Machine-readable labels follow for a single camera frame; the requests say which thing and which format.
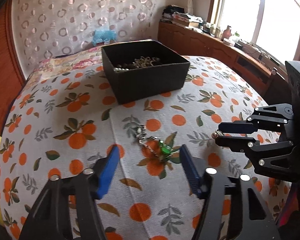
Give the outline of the silver metal chain jewelry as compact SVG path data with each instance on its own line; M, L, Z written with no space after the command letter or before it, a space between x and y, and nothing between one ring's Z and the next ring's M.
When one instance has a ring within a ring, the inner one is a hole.
M160 59L158 57L140 57L140 59L135 59L133 66L136 68L145 68L155 66L159 63Z

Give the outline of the black square storage box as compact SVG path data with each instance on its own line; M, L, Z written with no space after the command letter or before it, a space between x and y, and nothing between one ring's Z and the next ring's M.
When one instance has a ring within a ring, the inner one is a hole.
M104 73L120 105L181 89L190 67L187 59L156 40L114 43L103 46L101 52ZM118 70L142 57L158 61Z

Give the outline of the wooden sideboard cabinet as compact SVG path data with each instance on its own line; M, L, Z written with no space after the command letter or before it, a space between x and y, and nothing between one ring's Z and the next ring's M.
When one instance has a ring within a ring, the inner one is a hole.
M159 22L158 41L184 56L207 56L226 64L266 98L290 94L288 82L279 73L242 50L209 35L167 22Z

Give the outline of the pink bottle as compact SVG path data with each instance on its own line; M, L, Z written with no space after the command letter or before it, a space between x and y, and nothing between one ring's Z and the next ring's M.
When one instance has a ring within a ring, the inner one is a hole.
M222 40L229 39L232 36L231 26L227 26L227 28L223 31Z

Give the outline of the orange print white cloth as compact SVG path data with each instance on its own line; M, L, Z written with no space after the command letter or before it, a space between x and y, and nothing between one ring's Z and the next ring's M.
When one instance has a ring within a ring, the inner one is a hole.
M120 159L109 192L96 203L109 239L189 239L203 202L191 191L179 147L227 176L248 175L277 219L290 183L254 172L243 153L212 138L221 122L244 121L261 95L228 66L189 57L180 90L123 105L102 63L52 77L35 75L12 104L0 144L0 209L18 239L47 180L76 176L106 157Z

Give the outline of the pile of books and clothes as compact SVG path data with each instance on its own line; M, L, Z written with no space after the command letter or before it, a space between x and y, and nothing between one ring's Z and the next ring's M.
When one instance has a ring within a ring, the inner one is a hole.
M199 28L203 24L201 17L186 13L184 8L176 5L166 6L161 19L187 28Z

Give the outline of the floral quilt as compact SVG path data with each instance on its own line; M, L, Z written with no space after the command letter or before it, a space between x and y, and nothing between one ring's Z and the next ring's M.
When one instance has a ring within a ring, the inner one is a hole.
M30 76L40 75L52 77L54 75L63 74L74 69L84 69L102 62L101 49L114 45L122 45L126 43L154 41L153 39L135 40L130 42L114 42L106 45L96 46L71 55L62 55L51 59L43 60L38 63Z

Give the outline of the blue plastic bag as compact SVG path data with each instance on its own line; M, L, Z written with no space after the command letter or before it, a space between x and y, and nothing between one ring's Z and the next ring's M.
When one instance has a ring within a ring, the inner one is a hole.
M99 43L110 42L116 40L117 34L113 30L96 30L93 35L92 44L97 46Z

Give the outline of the sheer circle pattern curtain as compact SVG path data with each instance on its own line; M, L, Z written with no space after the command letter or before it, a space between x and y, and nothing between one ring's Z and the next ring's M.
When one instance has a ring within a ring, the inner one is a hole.
M92 45L111 30L121 42L153 36L157 0L12 0L12 30L21 70Z

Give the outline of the window with wooden frame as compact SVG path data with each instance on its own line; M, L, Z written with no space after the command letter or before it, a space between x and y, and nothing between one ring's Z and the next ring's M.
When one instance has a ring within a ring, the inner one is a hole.
M300 0L212 0L208 21L280 62L300 61Z

